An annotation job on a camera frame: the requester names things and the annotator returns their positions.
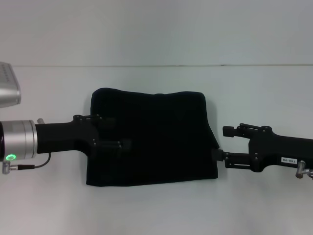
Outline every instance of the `label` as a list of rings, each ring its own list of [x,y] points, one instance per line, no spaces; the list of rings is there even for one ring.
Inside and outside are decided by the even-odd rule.
[[[297,159],[294,158],[282,158],[282,163],[290,163],[297,165]]]

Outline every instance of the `silver cylinder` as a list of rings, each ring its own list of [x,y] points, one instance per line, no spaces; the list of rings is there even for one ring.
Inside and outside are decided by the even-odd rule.
[[[2,121],[4,161],[34,158],[37,153],[37,131],[34,121]]]

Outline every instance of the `black fabric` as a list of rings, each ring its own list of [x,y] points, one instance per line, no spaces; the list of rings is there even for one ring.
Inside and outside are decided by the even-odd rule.
[[[129,153],[88,158],[87,184],[134,186],[218,177],[211,149],[219,148],[209,127],[202,93],[141,94],[102,88],[91,114],[116,118],[100,138],[132,139]]]

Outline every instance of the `white wall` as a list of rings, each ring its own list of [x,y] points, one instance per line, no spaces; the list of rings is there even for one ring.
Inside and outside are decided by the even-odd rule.
[[[311,8],[308,0],[2,0],[0,61],[14,65],[22,103],[1,109],[0,120],[70,121],[89,113],[101,87],[197,91],[226,151],[247,152],[247,140],[222,134],[240,122],[313,139],[312,66],[160,66],[313,64]],[[54,153],[46,167],[0,175],[1,234],[310,234],[308,177],[223,163],[219,174],[96,188],[85,184],[84,154]]]

